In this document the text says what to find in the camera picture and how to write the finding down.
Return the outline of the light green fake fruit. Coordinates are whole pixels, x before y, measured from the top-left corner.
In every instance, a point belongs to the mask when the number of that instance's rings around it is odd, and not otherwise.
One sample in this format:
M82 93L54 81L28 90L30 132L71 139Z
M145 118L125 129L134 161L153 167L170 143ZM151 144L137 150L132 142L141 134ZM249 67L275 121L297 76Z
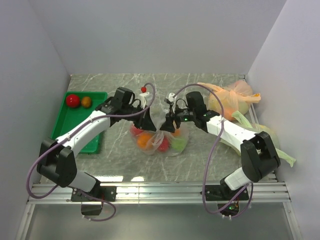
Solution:
M182 152L188 141L185 138L177 137L171 141L171 148L177 152Z

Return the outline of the small brown-orange fake fruit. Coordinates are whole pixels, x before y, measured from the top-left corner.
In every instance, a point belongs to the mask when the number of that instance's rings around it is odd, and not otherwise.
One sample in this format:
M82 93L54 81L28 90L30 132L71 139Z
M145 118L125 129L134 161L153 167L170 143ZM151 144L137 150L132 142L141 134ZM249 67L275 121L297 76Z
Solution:
M92 106L92 99L89 96L84 96L81 99L81 106L86 109L90 108Z

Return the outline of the orange fake persimmon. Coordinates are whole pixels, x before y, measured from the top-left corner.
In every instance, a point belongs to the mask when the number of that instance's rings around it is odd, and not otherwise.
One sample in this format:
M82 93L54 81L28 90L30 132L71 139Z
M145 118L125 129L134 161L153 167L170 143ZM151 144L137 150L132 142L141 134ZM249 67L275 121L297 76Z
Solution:
M151 147L153 134L149 132L141 133L137 136L136 144L141 150L148 150Z

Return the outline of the orange fake tangerine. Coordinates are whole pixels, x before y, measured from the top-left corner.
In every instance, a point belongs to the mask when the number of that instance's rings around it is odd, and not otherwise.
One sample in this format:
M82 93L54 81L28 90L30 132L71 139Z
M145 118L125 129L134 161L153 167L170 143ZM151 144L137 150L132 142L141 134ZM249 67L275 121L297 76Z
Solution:
M181 135L181 130L179 128L172 133L172 136L174 137L179 137L180 135Z

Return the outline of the clear lemon-print plastic bag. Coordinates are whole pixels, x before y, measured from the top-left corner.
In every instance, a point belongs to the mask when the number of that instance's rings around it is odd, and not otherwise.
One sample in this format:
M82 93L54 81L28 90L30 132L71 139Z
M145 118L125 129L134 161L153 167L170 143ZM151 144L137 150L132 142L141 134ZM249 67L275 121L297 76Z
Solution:
M188 128L186 127L186 125L184 124L181 124L180 125L180 132L181 132L181 135L178 136L178 137L174 137L172 136L172 133L171 132L167 132L167 131L161 131L160 130L160 127L161 127L161 124L164 123L164 118L165 118L165 114L167 113L166 110L159 110L159 109L156 109L156 110L152 110L151 111L151 119L156 127L156 131L147 131L147 130L144 130L144 132L142 133L151 133L153 134L153 137L151 139L151 145L150 145L150 149L147 149L147 150L142 150L140 149L138 146L137 146L137 138L138 138L138 135L137 136L133 136L130 132L130 135L131 135L131 138L132 138L132 141L135 143L136 147L141 150L144 154L146 155L153 155L153 156L162 156L162 157L174 157L174 156L177 156L179 154L181 154L182 152L178 152L178 151L175 151L174 149L171 148L171 142L173 139L175 138L184 138L187 140L187 142L189 141L189 135L190 135L190 132L188 130ZM169 146L169 149L168 151L166 152L159 152L157 150L157 148L159 147L159 145L162 143L164 137L166 137L168 140L169 140L169 143L170 143L170 146Z

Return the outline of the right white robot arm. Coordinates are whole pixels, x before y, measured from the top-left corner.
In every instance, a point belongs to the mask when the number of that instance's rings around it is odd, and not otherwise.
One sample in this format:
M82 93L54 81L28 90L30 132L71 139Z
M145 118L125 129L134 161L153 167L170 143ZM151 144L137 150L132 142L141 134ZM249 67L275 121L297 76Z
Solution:
M179 108L174 93L165 97L169 111L160 129L173 133L181 123L193 122L197 128L217 136L240 152L241 167L220 182L220 194L224 199L233 199L239 188L259 182L280 167L280 158L267 132L247 130L225 119L218 112L208 110L198 91L188 93L186 100L186 108Z

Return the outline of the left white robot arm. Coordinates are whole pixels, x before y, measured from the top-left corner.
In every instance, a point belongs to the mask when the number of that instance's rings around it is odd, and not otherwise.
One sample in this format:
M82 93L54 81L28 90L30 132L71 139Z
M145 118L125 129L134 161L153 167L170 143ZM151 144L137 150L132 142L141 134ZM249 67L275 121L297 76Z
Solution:
M89 201L103 197L101 182L94 176L77 169L76 156L96 136L115 123L126 120L142 130L156 130L150 117L150 107L156 90L139 94L139 104L134 106L135 94L118 87L114 96L96 106L94 111L75 128L56 139L44 140L34 167L36 171L58 187L71 187L82 191Z

